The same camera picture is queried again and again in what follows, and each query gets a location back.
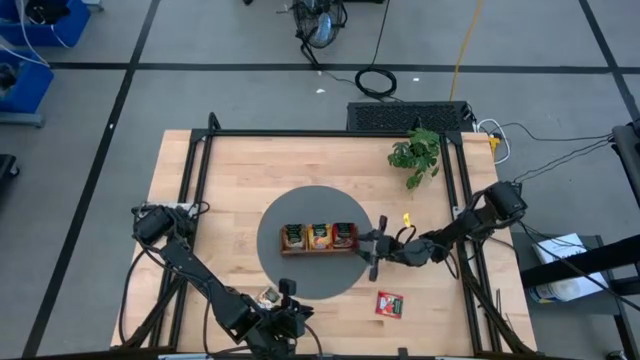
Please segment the white paper bag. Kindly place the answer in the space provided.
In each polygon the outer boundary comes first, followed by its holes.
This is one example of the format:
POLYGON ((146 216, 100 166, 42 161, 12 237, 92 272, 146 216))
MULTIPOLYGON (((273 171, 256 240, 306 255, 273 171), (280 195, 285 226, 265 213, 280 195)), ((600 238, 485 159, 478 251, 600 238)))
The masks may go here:
MULTIPOLYGON (((576 233, 544 240, 540 245, 543 249, 537 245, 533 245, 532 248, 543 265, 555 262, 559 258, 568 258, 589 251, 576 233)), ((574 277, 531 287, 528 293, 535 302, 547 304, 569 302, 608 287, 601 273, 591 273, 589 277, 598 282, 598 285, 585 277, 574 277)))

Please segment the round grey placemat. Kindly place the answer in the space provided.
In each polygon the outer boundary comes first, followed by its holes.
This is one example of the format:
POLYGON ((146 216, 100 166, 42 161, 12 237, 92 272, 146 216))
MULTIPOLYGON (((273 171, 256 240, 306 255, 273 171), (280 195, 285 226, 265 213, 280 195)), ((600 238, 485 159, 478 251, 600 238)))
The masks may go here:
POLYGON ((298 298, 322 300, 340 295, 364 276, 367 263, 352 252, 283 255, 280 230, 287 224, 351 222, 368 232, 371 221, 350 195, 326 186, 295 188, 278 197, 265 211, 257 232, 257 251, 267 277, 297 284, 298 298))

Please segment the black floor fan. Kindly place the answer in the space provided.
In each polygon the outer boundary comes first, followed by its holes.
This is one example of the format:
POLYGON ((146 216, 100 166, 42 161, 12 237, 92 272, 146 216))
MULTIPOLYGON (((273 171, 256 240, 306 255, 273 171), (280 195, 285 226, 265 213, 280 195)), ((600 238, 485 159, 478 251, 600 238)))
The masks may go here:
POLYGON ((343 0, 293 0, 291 9, 296 37, 315 49, 329 46, 348 20, 343 0))

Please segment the black perforated computer case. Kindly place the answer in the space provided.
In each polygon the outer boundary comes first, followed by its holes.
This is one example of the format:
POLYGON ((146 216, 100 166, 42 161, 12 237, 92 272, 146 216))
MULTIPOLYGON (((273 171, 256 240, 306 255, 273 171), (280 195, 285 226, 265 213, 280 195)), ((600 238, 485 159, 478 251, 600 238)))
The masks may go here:
POLYGON ((346 129, 365 132, 406 132, 421 127, 436 133, 472 132, 476 117, 465 101, 351 102, 346 129))

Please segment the blue storage bin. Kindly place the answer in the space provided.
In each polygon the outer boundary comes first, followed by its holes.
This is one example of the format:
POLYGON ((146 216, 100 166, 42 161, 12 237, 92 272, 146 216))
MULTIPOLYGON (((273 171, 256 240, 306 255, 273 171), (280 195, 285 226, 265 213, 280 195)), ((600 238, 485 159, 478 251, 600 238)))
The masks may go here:
POLYGON ((32 52, 0 49, 0 111, 35 113, 53 78, 32 52))
POLYGON ((15 46, 71 48, 89 18, 82 0, 0 0, 0 37, 15 46))

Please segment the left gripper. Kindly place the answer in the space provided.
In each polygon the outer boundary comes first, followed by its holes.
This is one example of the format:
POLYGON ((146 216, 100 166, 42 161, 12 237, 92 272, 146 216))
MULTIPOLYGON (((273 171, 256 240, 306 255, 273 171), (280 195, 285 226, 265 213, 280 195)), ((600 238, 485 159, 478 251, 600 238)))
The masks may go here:
POLYGON ((305 334, 306 321, 314 315, 314 308, 301 304, 293 296, 297 284, 291 279, 280 279, 281 299, 277 306, 265 310, 254 298, 252 315, 256 322, 245 338, 255 356, 290 356, 295 353, 297 340, 305 334))

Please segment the orange tea packet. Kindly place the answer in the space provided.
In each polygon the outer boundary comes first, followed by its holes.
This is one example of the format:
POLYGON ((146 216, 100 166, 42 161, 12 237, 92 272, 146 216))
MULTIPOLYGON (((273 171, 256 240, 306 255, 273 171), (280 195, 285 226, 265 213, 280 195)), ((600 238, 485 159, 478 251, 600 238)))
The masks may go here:
POLYGON ((310 250, 327 250, 332 247, 332 226, 330 224, 310 224, 307 226, 310 250))

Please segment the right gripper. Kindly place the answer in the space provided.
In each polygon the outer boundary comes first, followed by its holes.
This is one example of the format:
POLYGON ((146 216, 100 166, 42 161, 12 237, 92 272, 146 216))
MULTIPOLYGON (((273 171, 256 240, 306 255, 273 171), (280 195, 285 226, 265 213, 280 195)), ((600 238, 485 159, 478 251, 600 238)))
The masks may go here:
POLYGON ((370 264, 369 280, 376 281, 379 273, 379 262, 385 260, 403 264, 408 267, 425 265, 434 252, 434 243, 427 238, 413 239, 417 229, 414 225, 401 228, 395 237, 385 234, 387 217, 380 216, 379 227, 366 234, 359 234, 359 242, 372 242, 372 252, 357 251, 356 254, 370 264))

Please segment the black chair base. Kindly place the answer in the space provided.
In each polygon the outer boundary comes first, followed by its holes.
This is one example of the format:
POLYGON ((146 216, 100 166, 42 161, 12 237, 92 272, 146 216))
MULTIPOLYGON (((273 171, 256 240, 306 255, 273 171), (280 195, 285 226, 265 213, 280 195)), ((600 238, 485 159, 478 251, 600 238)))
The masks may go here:
POLYGON ((13 179, 20 174, 17 158, 11 154, 0 154, 0 200, 8 192, 13 179))

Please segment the wooden three-compartment tray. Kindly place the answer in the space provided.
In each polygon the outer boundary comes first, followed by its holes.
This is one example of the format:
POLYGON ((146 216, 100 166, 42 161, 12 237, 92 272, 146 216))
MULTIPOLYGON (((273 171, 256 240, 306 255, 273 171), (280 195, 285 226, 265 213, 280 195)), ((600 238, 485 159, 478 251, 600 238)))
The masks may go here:
POLYGON ((283 243, 282 243, 282 238, 281 238, 281 229, 280 229, 280 253, 283 256, 346 254, 346 253, 354 252, 359 247, 359 241, 358 241, 358 238, 357 238, 356 246, 354 248, 352 248, 352 249, 334 249, 333 246, 332 246, 330 249, 327 249, 327 250, 310 250, 309 246, 308 246, 308 238, 307 238, 307 244, 306 244, 306 249, 305 250, 287 251, 287 250, 283 249, 283 243))

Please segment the potted green plant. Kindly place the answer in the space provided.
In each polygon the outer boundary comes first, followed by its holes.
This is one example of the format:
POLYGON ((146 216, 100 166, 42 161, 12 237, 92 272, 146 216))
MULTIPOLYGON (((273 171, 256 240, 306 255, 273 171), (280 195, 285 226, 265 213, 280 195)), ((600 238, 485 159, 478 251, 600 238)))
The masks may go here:
POLYGON ((415 128, 408 131, 408 140, 396 142, 387 156, 390 166, 411 171, 405 186, 414 190, 426 179, 439 172, 438 158, 441 151, 441 137, 430 130, 415 128))

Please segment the black shelf cart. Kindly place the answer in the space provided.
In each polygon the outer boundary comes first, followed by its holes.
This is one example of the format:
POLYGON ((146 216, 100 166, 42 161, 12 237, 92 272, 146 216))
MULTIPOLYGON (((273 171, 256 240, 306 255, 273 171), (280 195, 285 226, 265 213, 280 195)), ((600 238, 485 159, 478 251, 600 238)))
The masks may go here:
POLYGON ((560 235, 539 234, 532 230, 512 235, 529 310, 535 315, 547 317, 608 315, 614 318, 620 332, 631 334, 633 328, 626 312, 628 306, 622 298, 640 295, 640 235, 608 245, 599 236, 578 236, 589 251, 543 265, 532 246, 537 245, 543 249, 541 241, 560 235), (598 282, 589 277, 591 273, 601 273, 608 287, 569 302, 547 304, 535 302, 528 293, 531 287, 574 277, 585 277, 598 285, 598 282))

